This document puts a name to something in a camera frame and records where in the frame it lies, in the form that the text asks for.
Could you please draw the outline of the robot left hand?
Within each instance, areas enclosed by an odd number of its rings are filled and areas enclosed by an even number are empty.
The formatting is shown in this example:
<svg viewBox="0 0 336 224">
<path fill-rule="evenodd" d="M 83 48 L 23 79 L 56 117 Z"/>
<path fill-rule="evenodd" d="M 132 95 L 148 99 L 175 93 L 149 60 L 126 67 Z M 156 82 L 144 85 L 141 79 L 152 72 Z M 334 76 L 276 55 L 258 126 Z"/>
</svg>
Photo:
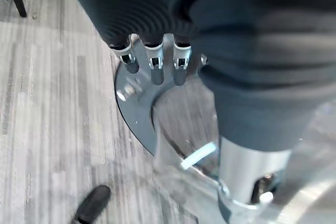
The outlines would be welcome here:
<svg viewBox="0 0 336 224">
<path fill-rule="evenodd" d="M 335 0 L 78 0 L 120 49 L 180 35 L 208 64 L 221 136 L 219 181 L 251 202 L 255 183 L 286 167 L 316 108 L 335 98 Z"/>
</svg>

